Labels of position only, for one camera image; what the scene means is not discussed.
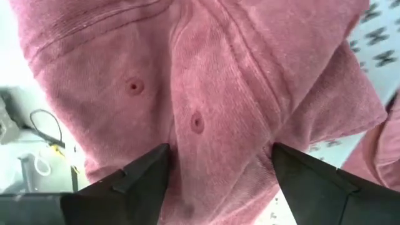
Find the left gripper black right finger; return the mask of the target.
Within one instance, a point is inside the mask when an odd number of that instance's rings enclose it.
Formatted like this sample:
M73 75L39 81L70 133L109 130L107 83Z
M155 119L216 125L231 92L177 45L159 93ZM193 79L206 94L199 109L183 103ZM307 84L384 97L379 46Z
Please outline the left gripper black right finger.
M400 225L400 192L281 143L272 164L297 225Z

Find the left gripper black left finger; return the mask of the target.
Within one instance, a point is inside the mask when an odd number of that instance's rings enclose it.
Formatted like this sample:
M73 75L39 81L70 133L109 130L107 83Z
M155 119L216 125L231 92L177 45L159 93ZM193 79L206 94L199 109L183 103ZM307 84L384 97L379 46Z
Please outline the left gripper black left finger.
M157 225L169 182L168 144L61 198L65 225Z

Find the pink knitted garment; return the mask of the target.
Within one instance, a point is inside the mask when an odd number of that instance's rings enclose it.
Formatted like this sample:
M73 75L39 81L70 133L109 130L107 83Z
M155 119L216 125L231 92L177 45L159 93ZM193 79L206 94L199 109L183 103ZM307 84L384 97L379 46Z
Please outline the pink knitted garment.
M369 0L8 0L34 78L96 182L172 148L161 225L253 225L271 149L386 111L347 42Z

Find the grey equipment cart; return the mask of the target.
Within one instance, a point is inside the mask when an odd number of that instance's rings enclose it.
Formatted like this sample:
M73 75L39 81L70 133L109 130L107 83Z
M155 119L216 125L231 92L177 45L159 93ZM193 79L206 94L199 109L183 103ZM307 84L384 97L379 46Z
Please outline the grey equipment cart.
M5 89L0 89L0 145L15 141L20 134L18 124L9 113L9 94Z

